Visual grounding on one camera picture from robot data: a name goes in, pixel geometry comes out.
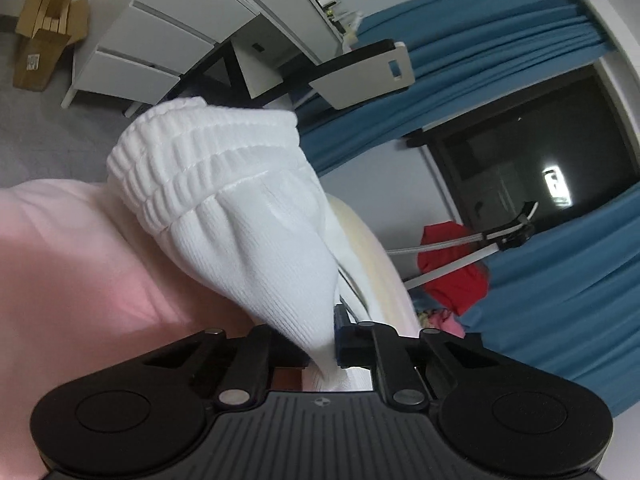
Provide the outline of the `white knit sweater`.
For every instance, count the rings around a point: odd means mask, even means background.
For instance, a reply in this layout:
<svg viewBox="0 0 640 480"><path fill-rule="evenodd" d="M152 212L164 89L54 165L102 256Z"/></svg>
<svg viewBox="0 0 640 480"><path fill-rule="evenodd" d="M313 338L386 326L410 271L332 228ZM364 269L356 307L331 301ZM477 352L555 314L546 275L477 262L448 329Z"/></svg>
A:
<svg viewBox="0 0 640 480"><path fill-rule="evenodd" d="M305 389L371 388L366 370L336 362L334 309L366 318L369 285L293 113L163 102L122 133L107 173L184 273L310 357Z"/></svg>

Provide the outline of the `pink garment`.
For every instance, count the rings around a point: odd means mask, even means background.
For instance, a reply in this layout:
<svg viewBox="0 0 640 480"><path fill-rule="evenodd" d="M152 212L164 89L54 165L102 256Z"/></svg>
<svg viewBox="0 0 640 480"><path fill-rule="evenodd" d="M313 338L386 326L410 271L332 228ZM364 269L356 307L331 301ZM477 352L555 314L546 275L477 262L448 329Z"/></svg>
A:
<svg viewBox="0 0 640 480"><path fill-rule="evenodd" d="M448 310L429 310L419 314L423 328L440 330L458 338L465 337L465 330L456 317Z"/></svg>

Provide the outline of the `pastel rainbow bed sheet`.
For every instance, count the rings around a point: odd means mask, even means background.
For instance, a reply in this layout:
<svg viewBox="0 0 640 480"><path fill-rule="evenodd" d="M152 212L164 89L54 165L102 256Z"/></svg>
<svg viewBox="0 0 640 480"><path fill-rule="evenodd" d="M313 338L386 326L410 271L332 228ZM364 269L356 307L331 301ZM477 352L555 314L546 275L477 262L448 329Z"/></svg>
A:
<svg viewBox="0 0 640 480"><path fill-rule="evenodd" d="M370 230L330 200L369 285L372 320L414 336L420 326L398 274ZM1 474L46 471L29 432L56 386L186 335L232 337L262 321L184 273L103 185L25 182L1 193Z"/></svg>

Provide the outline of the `right blue curtain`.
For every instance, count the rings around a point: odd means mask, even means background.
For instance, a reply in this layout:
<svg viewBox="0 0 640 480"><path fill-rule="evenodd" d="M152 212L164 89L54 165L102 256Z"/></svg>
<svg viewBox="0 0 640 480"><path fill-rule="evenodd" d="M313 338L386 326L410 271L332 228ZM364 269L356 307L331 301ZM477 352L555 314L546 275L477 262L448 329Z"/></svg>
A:
<svg viewBox="0 0 640 480"><path fill-rule="evenodd" d="M639 189L489 258L460 318L490 350L577 382L622 414L639 400Z"/></svg>

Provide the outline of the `blue curtain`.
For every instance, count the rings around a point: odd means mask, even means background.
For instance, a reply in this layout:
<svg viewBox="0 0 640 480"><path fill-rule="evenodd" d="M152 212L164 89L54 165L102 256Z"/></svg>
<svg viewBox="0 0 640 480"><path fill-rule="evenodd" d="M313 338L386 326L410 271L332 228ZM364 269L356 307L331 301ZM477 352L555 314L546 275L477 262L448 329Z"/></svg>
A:
<svg viewBox="0 0 640 480"><path fill-rule="evenodd" d="M622 414L639 400L639 189L489 258L460 318L490 350L577 382Z"/></svg>
<svg viewBox="0 0 640 480"><path fill-rule="evenodd" d="M298 111L317 174L371 148L589 65L612 50L582 0L410 0L366 18L363 44L403 42L414 83L350 110L313 98Z"/></svg>

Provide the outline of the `dark window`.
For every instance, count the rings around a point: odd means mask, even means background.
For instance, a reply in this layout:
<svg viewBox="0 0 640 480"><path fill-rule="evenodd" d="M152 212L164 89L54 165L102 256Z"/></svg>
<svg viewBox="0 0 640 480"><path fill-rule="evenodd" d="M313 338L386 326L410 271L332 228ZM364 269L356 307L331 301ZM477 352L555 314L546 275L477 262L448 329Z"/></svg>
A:
<svg viewBox="0 0 640 480"><path fill-rule="evenodd" d="M405 137L427 148L462 223L484 231L527 202L542 232L588 214L639 180L620 113L591 67L518 90Z"/></svg>

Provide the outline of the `black and white chair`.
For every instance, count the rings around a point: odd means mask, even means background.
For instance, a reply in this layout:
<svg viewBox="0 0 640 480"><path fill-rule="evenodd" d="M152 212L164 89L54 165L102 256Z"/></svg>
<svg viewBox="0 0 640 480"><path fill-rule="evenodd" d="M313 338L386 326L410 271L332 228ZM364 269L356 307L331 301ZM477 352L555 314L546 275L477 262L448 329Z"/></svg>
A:
<svg viewBox="0 0 640 480"><path fill-rule="evenodd" d="M216 48L182 76L166 98L178 98L220 61L224 62L230 79L233 104L249 108L269 106L299 88L308 87L311 98L320 96L334 110L347 110L405 91L416 82L407 46L391 39L351 50L320 65L296 70L286 78L275 74L276 84L258 91L250 90L240 53L240 45L233 41Z"/></svg>

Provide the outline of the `left blue curtain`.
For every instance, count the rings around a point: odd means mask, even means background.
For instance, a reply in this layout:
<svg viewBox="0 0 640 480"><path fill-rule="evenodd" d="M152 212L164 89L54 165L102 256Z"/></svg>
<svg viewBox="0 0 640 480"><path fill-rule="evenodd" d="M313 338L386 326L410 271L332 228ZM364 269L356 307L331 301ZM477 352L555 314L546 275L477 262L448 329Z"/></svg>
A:
<svg viewBox="0 0 640 480"><path fill-rule="evenodd" d="M410 0L366 18L363 44L403 42L414 83L350 110L313 98L298 111L317 174L371 148L589 65L612 50L582 0Z"/></svg>

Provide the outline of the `white dressing table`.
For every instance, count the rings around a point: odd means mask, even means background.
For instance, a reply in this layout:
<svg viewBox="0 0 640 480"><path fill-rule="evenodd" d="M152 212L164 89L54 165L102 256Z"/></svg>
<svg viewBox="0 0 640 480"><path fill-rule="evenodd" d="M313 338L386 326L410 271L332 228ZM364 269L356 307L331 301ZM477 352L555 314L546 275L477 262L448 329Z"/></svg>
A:
<svg viewBox="0 0 640 480"><path fill-rule="evenodd" d="M348 41L317 0L89 0L87 38L74 52L79 92L154 105L216 47L263 18L293 48L319 65L346 52Z"/></svg>

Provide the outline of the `brown cardboard box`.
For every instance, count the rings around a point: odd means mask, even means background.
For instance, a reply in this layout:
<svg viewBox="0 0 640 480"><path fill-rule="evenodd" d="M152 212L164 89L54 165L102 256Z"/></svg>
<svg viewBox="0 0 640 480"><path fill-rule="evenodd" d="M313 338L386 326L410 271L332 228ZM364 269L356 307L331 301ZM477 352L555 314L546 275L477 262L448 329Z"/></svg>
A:
<svg viewBox="0 0 640 480"><path fill-rule="evenodd" d="M43 91L65 49L88 36L89 14L89 0L25 0L15 26L14 87Z"/></svg>

